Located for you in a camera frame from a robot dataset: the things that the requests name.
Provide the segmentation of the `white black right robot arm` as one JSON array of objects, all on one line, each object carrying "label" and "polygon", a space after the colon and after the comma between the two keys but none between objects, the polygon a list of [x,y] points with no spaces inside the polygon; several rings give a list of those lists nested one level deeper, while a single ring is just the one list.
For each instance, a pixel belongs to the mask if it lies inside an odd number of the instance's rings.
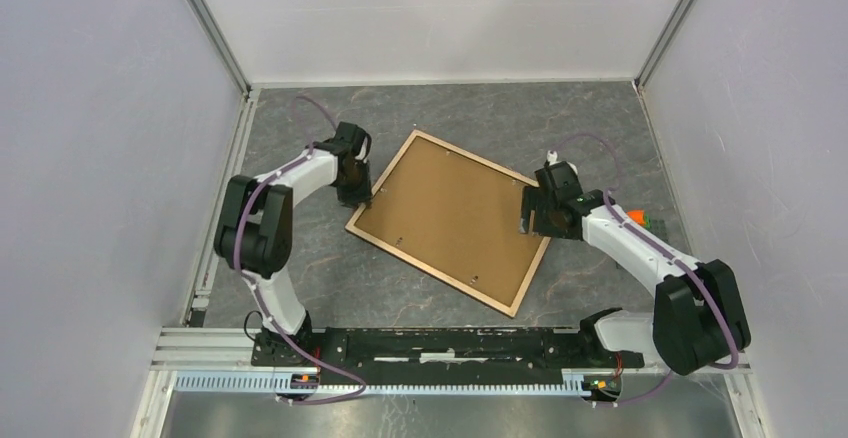
[{"label": "white black right robot arm", "polygon": [[580,358],[602,366],[617,352],[653,356],[685,376],[733,369],[752,341],[733,270],[699,260],[638,224],[608,193],[582,188],[574,165],[549,153],[522,191],[519,231],[583,242],[610,257],[651,295],[649,313],[599,312],[582,322]]}]

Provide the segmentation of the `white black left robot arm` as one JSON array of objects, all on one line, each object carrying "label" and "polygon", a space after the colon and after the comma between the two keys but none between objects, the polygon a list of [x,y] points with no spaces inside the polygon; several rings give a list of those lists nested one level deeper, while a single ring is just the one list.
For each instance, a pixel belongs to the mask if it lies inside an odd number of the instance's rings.
[{"label": "white black left robot arm", "polygon": [[314,352],[311,321],[288,270],[294,211],[325,187],[334,188],[346,207],[370,202],[371,144],[363,128],[341,122],[333,137],[308,144],[281,167],[256,176],[236,175],[227,183],[214,252],[246,283],[262,328],[277,338],[275,350],[290,365],[306,363]]}]

